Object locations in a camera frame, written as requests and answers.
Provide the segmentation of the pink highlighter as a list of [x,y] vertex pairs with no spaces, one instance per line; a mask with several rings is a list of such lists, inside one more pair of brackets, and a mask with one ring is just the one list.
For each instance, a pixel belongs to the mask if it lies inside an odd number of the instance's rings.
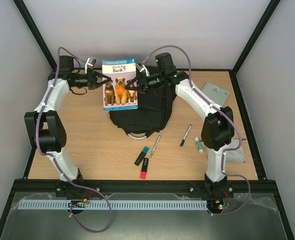
[[141,180],[145,180],[147,177],[148,165],[149,165],[149,159],[145,157],[142,162],[141,171],[140,171]]

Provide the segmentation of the dog picture book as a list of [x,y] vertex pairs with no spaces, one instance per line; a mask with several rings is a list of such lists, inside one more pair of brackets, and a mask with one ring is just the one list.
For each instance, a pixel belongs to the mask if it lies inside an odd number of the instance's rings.
[[103,85],[103,110],[121,111],[138,108],[135,90],[127,90],[126,85],[137,75],[136,59],[103,59],[102,74],[111,78]]

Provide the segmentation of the black aluminium frame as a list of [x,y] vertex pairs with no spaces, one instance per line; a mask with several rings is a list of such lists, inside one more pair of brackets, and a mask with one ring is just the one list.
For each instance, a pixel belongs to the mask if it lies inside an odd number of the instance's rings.
[[[279,5],[278,0],[272,0],[267,5],[262,17],[260,18],[258,24],[256,25],[253,33],[251,34],[249,40],[247,41],[242,53],[240,54],[236,64],[232,69],[227,69],[229,73],[229,78],[233,87],[233,92],[235,94],[235,99],[240,111],[240,116],[242,119],[242,124],[245,129],[245,134],[249,140],[249,148],[251,155],[253,157],[253,163],[255,171],[258,174],[257,180],[250,180],[251,193],[253,194],[273,194],[276,203],[277,210],[280,214],[280,219],[282,221],[282,227],[286,234],[287,239],[294,239],[293,232],[289,220],[286,215],[286,211],[281,199],[280,192],[277,187],[277,183],[274,180],[267,178],[265,168],[263,166],[263,161],[259,153],[257,142],[254,136],[253,128],[250,126],[250,117],[246,112],[245,100],[241,93],[241,88],[238,83],[237,73],[241,69],[241,66],[245,62],[249,53],[251,52],[253,46],[257,42],[259,36]],[[27,24],[29,30],[34,36],[37,44],[42,50],[46,60],[49,62],[51,68],[55,68],[55,60],[50,54],[50,50],[44,41],[32,15],[30,14],[26,4],[22,0],[14,1],[18,11],[23,17],[25,23]],[[32,148],[27,160],[27,164],[21,179],[16,179],[13,183],[12,189],[10,191],[9,197],[5,204],[3,213],[0,218],[0,239],[5,233],[6,221],[10,215],[10,206],[13,204],[15,193],[19,192],[51,192],[53,193],[55,184],[58,183],[57,180],[50,179],[28,179],[30,173],[33,157],[35,155],[36,149]],[[121,193],[129,194],[175,194],[180,196],[188,192],[188,188],[195,187],[194,191],[189,193],[190,197],[201,197],[207,200],[211,199],[211,196],[206,192],[204,187],[204,180],[86,180],[86,184],[89,186],[102,187],[105,193],[115,193],[120,191]]]

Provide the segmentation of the white glue stick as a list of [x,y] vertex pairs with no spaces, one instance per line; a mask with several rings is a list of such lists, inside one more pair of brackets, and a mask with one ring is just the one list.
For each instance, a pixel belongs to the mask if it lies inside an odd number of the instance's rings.
[[202,148],[202,145],[201,145],[201,141],[200,141],[200,139],[199,139],[198,137],[195,137],[195,138],[194,138],[194,141],[195,141],[195,143],[196,143],[196,146],[197,146],[198,151],[199,151],[200,153],[202,153],[202,152],[203,152],[203,148]]

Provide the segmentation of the blue highlighter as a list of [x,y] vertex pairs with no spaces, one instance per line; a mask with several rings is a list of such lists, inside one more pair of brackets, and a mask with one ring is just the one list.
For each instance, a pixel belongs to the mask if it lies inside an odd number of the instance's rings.
[[143,161],[143,159],[145,158],[145,156],[146,156],[146,154],[148,153],[149,150],[150,150],[150,148],[148,146],[145,146],[143,148],[143,150],[140,152],[140,154],[138,155],[137,159],[134,162],[134,164],[136,166],[139,166],[141,164],[141,162]]

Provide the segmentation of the black backpack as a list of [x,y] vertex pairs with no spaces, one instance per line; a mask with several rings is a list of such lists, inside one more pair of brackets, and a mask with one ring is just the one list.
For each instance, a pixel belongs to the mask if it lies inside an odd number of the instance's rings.
[[114,125],[134,140],[144,140],[167,125],[172,114],[175,89],[168,85],[138,94],[138,108],[110,111]]

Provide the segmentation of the grey pencil pouch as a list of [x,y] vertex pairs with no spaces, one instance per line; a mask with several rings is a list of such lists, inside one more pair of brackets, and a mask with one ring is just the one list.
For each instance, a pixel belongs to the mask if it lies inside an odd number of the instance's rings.
[[226,161],[227,162],[233,162],[233,163],[245,163],[246,162],[246,155],[245,151],[242,147],[242,145],[236,149],[236,147],[239,146],[239,139],[232,139],[231,143],[228,145],[227,149],[233,149],[233,150],[227,150],[226,151]]

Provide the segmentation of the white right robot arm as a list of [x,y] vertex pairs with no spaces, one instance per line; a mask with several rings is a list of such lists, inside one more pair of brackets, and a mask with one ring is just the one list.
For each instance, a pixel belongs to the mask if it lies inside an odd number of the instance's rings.
[[233,111],[230,107],[221,107],[210,100],[192,81],[185,71],[178,71],[172,56],[161,53],[155,57],[158,72],[150,74],[143,62],[136,64],[137,74],[128,83],[127,90],[148,93],[160,87],[169,87],[185,100],[201,117],[203,127],[201,140],[206,147],[207,170],[204,175],[204,187],[211,196],[218,195],[227,184],[225,172],[226,150],[235,134]]

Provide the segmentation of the grey notebook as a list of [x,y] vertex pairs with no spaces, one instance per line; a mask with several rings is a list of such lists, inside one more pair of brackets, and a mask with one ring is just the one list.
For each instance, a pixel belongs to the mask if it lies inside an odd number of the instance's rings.
[[209,99],[220,106],[224,106],[230,92],[211,82],[206,82],[201,90]]

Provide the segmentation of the blue marker pen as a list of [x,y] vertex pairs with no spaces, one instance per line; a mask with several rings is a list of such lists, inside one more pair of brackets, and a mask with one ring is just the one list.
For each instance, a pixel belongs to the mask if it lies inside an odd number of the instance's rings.
[[187,136],[188,136],[188,134],[189,134],[191,128],[192,128],[192,125],[190,124],[190,125],[188,126],[188,128],[187,128],[185,134],[184,134],[184,137],[182,138],[182,141],[181,141],[181,143],[180,143],[180,145],[179,145],[180,147],[182,147],[182,146],[185,144],[186,138],[187,138]]

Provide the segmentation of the green marker pen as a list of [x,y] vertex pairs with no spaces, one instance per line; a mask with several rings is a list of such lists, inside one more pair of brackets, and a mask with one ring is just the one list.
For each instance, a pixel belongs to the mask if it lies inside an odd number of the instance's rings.
[[153,155],[154,155],[154,153],[155,153],[155,151],[156,151],[156,148],[157,148],[157,146],[158,146],[158,144],[159,144],[159,142],[160,142],[160,139],[161,139],[161,136],[159,135],[159,136],[157,137],[157,139],[156,139],[154,145],[153,145],[152,150],[151,150],[150,158],[153,157]]

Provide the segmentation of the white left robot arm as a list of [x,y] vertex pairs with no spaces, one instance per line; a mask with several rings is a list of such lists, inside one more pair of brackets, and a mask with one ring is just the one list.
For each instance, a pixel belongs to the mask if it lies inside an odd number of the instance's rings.
[[34,111],[25,113],[24,122],[31,146],[52,162],[60,181],[80,187],[83,184],[83,176],[66,149],[67,133],[59,111],[71,88],[87,87],[94,90],[112,79],[94,70],[94,57],[85,61],[84,73],[75,71],[75,56],[61,55],[58,60],[58,67],[47,77],[47,89],[40,104]]

